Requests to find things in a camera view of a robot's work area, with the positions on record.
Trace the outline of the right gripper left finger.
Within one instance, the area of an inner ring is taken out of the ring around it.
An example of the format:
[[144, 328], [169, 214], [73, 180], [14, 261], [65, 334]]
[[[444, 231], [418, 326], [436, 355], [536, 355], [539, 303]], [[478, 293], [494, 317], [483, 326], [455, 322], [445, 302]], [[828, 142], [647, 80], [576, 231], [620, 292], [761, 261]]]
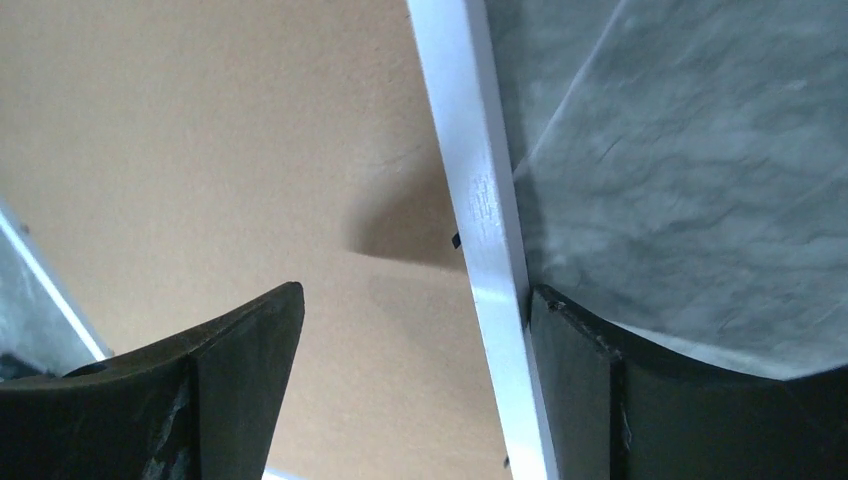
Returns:
[[1, 386], [5, 479], [259, 479], [305, 316], [284, 283], [66, 375]]

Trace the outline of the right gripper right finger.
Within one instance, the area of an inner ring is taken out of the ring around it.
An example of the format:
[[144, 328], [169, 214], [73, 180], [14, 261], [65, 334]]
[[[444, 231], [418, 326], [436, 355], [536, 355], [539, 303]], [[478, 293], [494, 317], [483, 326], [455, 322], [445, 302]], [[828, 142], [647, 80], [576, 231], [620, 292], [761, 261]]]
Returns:
[[791, 380], [692, 359], [547, 285], [529, 329], [562, 479], [843, 479], [847, 370]]

